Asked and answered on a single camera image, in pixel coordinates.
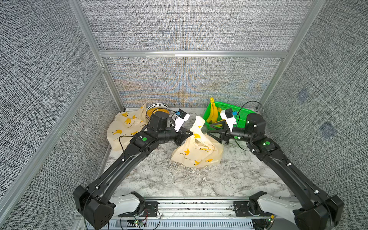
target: banana print bag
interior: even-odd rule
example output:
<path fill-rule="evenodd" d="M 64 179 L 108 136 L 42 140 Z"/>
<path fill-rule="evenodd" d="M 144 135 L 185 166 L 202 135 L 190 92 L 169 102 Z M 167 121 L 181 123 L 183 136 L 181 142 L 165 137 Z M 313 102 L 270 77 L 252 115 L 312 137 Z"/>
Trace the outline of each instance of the banana print bag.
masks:
<path fill-rule="evenodd" d="M 123 152 L 119 143 L 119 137 L 129 136 L 120 138 L 121 144 L 125 149 L 132 139 L 131 136 L 141 131 L 147 122 L 146 104 L 137 111 L 118 113 L 107 129 L 107 139 L 112 149 Z"/>
<path fill-rule="evenodd" d="M 222 159 L 224 145 L 217 142 L 207 134 L 203 134 L 201 128 L 205 121 L 196 116 L 190 129 L 193 135 L 188 137 L 184 144 L 173 151 L 171 160 L 182 163 L 187 167 L 204 167 L 219 164 Z"/>

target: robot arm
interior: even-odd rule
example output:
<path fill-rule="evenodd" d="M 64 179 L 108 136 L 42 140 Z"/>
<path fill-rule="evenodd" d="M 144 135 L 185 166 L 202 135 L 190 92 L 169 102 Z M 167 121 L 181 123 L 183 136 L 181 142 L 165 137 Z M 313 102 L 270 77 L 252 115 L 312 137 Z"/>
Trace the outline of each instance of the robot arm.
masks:
<path fill-rule="evenodd" d="M 232 111 L 224 113 L 228 114 L 228 119 L 233 116 Z M 295 223 L 300 229 L 325 229 L 330 218 L 335 226 L 338 224 L 344 207 L 342 200 L 338 196 L 330 197 L 313 184 L 291 163 L 279 145 L 265 136 L 266 121 L 261 115 L 249 114 L 244 128 L 230 128 L 225 120 L 211 126 L 216 130 L 207 134 L 220 143 L 225 141 L 228 144 L 230 139 L 247 142 L 249 150 L 276 172 L 300 202 L 287 204 L 286 201 L 259 192 L 250 197 L 249 211 L 252 214 L 257 215 L 261 210 L 274 213 Z"/>
<path fill-rule="evenodd" d="M 179 110 L 178 117 L 188 120 L 188 114 Z M 165 112 L 152 114 L 151 120 L 141 132 L 130 140 L 123 154 L 95 181 L 86 188 L 78 186 L 74 192 L 78 212 L 95 228 L 102 228 L 114 215 L 115 203 L 119 205 L 117 214 L 132 212 L 140 214 L 145 200 L 138 193 L 132 192 L 120 198 L 111 197 L 119 184 L 139 162 L 144 160 L 160 143 L 174 141 L 178 146 L 193 133 L 175 124 L 167 127 L 169 116 Z"/>

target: marble tabletop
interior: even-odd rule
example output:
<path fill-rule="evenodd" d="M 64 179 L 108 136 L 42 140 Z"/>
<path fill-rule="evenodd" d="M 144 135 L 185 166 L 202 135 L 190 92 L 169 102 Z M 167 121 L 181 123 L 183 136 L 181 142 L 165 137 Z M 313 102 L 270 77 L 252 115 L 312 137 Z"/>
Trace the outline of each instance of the marble tabletop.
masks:
<path fill-rule="evenodd" d="M 183 127 L 192 127 L 195 117 L 202 116 L 205 108 L 185 108 L 190 118 Z M 238 142 L 247 149 L 244 142 Z M 219 165 L 188 168 L 172 162 L 171 154 L 177 148 L 173 142 L 159 145 L 119 185 L 113 196 L 136 191 L 144 197 L 208 197 L 250 196 L 258 191 L 273 196 L 290 196 L 288 187 L 263 162 L 240 149 L 234 141 L 224 145 Z M 105 170 L 121 155 L 111 151 Z"/>

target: metal frame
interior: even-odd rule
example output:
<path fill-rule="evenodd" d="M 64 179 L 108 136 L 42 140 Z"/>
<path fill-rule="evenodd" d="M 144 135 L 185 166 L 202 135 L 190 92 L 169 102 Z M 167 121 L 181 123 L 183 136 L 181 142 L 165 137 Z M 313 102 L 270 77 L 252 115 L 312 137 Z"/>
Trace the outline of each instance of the metal frame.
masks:
<path fill-rule="evenodd" d="M 157 201 L 158 210 L 162 220 L 228 220 L 228 219 L 264 219 L 263 216 L 237 217 L 230 207 L 234 201 L 248 201 L 249 197 L 145 197 L 146 201 Z M 282 200 L 298 203 L 294 197 L 281 197 Z M 134 217 L 124 217 L 124 220 L 134 220 Z M 156 217 L 148 217 L 149 220 L 157 220 Z M 120 220 L 113 216 L 110 222 Z M 81 215 L 75 218 L 74 230 L 84 229 L 84 221 Z"/>
<path fill-rule="evenodd" d="M 41 143 L 41 146 L 37 149 L 30 161 L 23 168 L 16 180 L 0 200 L 0 227 L 4 224 L 14 206 L 18 203 L 20 197 L 23 195 L 24 191 L 27 189 L 38 170 L 43 165 L 47 156 L 50 154 L 55 144 L 64 133 L 64 130 L 69 125 L 74 115 L 77 113 L 79 107 L 82 105 L 103 71 L 104 69 L 102 66 L 99 66 L 95 70 L 91 78 L 81 89 L 74 101 L 62 115 L 58 123 L 51 130 L 50 134 Z"/>
<path fill-rule="evenodd" d="M 184 51 L 184 50 L 100 50 L 101 57 L 281 57 L 288 55 L 287 51 Z"/>
<path fill-rule="evenodd" d="M 270 83 L 268 84 L 268 86 L 266 87 L 265 91 L 263 92 L 261 96 L 260 102 L 262 103 L 262 105 L 265 105 L 267 99 L 270 97 L 273 89 L 276 87 L 282 74 L 284 73 L 285 69 L 289 65 L 300 43 L 304 39 L 305 35 L 307 34 L 309 28 L 311 27 L 312 23 L 314 22 L 315 18 L 317 17 L 319 11 L 321 10 L 325 2 L 326 0 L 314 0 L 313 1 L 311 7 L 309 8 L 307 14 L 304 17 L 304 20 L 301 26 L 299 27 L 298 32 L 296 33 L 293 41 L 291 42 L 289 46 L 289 54 L 287 55 L 285 59 L 281 60 L 278 69 L 276 70 Z"/>
<path fill-rule="evenodd" d="M 117 107 L 120 111 L 125 110 L 125 106 L 123 103 L 123 100 L 121 99 L 121 96 L 119 94 L 119 91 L 116 87 L 116 84 L 114 82 L 113 77 L 111 76 L 111 73 L 106 65 L 106 62 L 102 59 L 102 57 L 99 55 L 98 52 L 98 45 L 95 36 L 92 33 L 91 27 L 89 26 L 89 23 L 87 21 L 86 15 L 83 12 L 83 8 L 79 2 L 79 0 L 68 0 L 69 5 L 72 8 L 75 17 L 77 18 L 77 21 L 84 33 L 84 36 L 86 37 L 86 40 L 91 48 L 91 51 L 96 59 L 96 62 L 98 65 L 102 65 L 105 68 L 105 72 L 103 73 L 103 76 L 105 77 L 106 83 L 110 89 L 111 95 L 113 96 Z"/>

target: banana bunch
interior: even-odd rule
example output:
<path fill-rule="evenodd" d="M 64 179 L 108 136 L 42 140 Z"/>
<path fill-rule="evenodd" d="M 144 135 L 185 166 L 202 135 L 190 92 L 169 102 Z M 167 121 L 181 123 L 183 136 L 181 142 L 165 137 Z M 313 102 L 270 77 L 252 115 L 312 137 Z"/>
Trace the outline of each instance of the banana bunch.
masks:
<path fill-rule="evenodd" d="M 211 98 L 211 111 L 209 117 L 207 118 L 206 122 L 211 124 L 217 122 L 217 118 L 219 117 L 219 112 L 221 112 L 221 108 L 217 108 L 215 105 L 215 100 Z"/>

